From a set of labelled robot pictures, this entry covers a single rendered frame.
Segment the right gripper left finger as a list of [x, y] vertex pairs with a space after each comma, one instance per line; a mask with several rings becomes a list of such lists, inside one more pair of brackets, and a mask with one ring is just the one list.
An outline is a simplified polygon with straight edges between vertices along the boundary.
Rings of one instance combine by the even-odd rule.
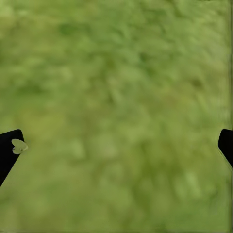
[[21, 152], [27, 149], [20, 129], [0, 134], [0, 186]]

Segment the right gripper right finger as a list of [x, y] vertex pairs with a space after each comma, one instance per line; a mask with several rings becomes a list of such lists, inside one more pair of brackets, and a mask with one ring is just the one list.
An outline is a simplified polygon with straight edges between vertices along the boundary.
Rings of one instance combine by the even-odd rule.
[[233, 131], [227, 129], [221, 131], [218, 147], [233, 167]]

